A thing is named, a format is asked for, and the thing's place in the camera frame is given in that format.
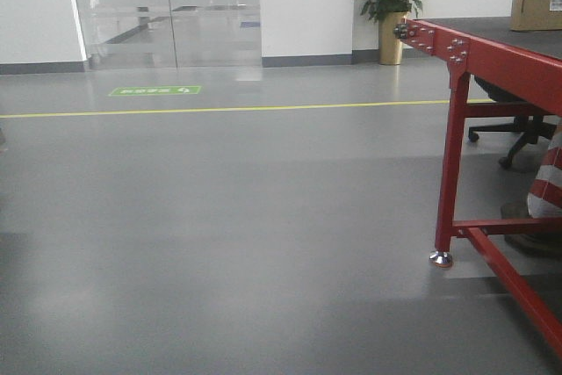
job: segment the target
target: chair wheel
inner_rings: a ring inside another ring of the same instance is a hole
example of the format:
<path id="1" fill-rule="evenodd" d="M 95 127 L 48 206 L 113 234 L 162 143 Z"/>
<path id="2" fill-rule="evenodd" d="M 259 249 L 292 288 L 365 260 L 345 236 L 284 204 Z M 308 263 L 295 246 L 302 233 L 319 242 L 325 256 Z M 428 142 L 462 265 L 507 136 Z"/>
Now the chair wheel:
<path id="1" fill-rule="evenodd" d="M 502 157 L 500 160 L 498 160 L 498 163 L 503 169 L 509 169 L 511 167 L 511 160 L 509 160 L 507 157 Z"/>

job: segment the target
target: gray baseboard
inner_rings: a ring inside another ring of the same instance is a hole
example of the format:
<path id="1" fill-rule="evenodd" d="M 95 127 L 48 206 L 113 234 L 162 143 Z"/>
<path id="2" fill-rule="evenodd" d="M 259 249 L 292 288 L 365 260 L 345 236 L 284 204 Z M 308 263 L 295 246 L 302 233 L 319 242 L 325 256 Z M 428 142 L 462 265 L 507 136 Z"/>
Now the gray baseboard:
<path id="1" fill-rule="evenodd" d="M 351 64 L 351 54 L 262 57 L 262 66 L 264 68 L 281 68 L 281 67 L 289 67 L 289 66 L 350 65 L 350 64 Z"/>
<path id="2" fill-rule="evenodd" d="M 48 63 L 0 64 L 0 75 L 51 74 L 63 72 L 85 72 L 88 61 L 61 61 Z"/>
<path id="3" fill-rule="evenodd" d="M 415 48 L 405 48 L 402 50 L 403 58 L 413 58 L 413 57 L 428 57 L 425 53 L 415 49 Z M 370 50 L 353 50 L 351 54 L 351 62 L 355 65 L 357 63 L 369 63 L 372 61 L 378 61 L 379 54 L 378 49 Z"/>

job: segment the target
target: cardboard box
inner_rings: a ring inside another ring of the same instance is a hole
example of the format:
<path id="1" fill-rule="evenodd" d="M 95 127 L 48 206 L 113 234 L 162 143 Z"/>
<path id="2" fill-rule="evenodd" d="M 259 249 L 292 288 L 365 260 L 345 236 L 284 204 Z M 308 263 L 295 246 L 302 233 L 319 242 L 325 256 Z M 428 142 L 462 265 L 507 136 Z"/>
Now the cardboard box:
<path id="1" fill-rule="evenodd" d="M 514 31 L 561 30 L 562 0 L 513 0 L 511 29 Z"/>

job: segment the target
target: potted plant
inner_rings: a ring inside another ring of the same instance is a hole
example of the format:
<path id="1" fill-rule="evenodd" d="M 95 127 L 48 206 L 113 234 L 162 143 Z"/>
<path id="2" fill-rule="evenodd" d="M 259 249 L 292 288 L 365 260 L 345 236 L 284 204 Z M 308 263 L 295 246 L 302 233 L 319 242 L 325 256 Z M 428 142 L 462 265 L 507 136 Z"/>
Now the potted plant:
<path id="1" fill-rule="evenodd" d="M 378 51 L 380 63 L 397 65 L 402 58 L 402 43 L 394 37 L 394 27 L 414 11 L 417 17 L 422 0 L 365 0 L 361 15 L 378 22 Z"/>

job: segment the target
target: glass wall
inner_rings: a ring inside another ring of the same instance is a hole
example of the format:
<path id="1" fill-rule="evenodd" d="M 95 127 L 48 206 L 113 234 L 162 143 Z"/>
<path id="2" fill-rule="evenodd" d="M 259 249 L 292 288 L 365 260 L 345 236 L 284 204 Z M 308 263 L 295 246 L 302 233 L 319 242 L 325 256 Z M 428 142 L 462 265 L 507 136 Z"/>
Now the glass wall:
<path id="1" fill-rule="evenodd" d="M 259 65 L 259 0 L 76 0 L 94 69 Z"/>

